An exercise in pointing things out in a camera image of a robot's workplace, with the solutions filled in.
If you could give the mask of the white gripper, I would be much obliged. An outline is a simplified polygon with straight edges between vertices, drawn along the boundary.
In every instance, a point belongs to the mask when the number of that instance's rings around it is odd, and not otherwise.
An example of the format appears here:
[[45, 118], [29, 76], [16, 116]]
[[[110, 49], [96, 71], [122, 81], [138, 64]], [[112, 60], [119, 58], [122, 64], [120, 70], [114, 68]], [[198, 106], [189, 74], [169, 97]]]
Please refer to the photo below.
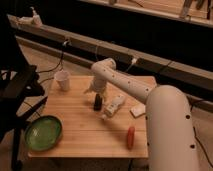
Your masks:
[[97, 93], [101, 98], [106, 99], [106, 87], [107, 82], [101, 79], [94, 78], [90, 82], [90, 86], [88, 89], [84, 91], [84, 93], [91, 93], [95, 92]]

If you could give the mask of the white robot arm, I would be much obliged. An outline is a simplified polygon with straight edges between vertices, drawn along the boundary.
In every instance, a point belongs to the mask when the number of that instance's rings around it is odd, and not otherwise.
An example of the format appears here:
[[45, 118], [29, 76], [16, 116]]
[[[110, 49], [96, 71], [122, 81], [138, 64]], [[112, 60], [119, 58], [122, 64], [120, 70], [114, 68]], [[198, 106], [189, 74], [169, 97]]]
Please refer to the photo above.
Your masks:
[[149, 171], [199, 171], [195, 133], [186, 95], [171, 85], [151, 86], [116, 71], [107, 58], [91, 66], [88, 91], [102, 93], [110, 82], [146, 105]]

